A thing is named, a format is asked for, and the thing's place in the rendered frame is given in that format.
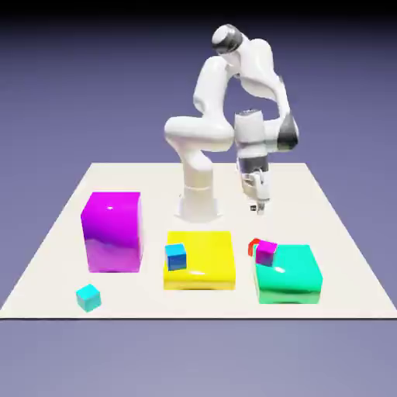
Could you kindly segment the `small blue cube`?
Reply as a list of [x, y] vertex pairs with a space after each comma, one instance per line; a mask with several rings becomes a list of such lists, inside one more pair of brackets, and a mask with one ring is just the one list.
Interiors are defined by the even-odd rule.
[[166, 263], [169, 271], [185, 269], [187, 254], [183, 243], [173, 243], [165, 246]]

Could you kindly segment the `small magenta cube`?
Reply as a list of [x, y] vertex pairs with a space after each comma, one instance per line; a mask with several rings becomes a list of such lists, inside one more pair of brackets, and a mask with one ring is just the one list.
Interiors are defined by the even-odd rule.
[[255, 262], [257, 264], [271, 267], [278, 245], [273, 242], [261, 240], [255, 250]]

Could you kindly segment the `small cyan cube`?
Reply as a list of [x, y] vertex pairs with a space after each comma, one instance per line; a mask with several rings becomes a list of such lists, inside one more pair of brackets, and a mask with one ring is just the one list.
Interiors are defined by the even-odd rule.
[[100, 291], [92, 284], [88, 284], [76, 291], [78, 305], [85, 311], [91, 312], [102, 304]]

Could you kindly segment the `large green box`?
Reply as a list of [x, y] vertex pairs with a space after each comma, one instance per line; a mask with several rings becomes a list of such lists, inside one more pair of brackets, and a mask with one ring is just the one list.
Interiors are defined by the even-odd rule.
[[253, 260], [257, 297], [260, 304], [316, 304], [319, 302], [323, 276], [307, 244], [280, 244], [270, 266]]

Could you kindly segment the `large magenta box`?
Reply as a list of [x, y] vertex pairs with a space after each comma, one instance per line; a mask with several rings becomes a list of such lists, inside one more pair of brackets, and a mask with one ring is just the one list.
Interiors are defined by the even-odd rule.
[[81, 212], [88, 270], [137, 273], [143, 256], [139, 192], [92, 192]]

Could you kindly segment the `large yellow box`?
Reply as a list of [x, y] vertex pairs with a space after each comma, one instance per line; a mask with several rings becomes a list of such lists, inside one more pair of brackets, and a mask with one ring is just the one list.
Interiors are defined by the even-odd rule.
[[164, 289], [235, 289], [236, 265], [229, 231], [170, 231], [166, 245], [173, 243], [185, 245], [187, 267], [169, 271], [165, 254]]

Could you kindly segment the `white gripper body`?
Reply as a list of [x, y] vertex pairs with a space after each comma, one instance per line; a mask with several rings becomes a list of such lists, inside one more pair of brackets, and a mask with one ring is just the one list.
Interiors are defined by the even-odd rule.
[[253, 172], [241, 175], [243, 193], [257, 205], [269, 201], [269, 175], [267, 172]]

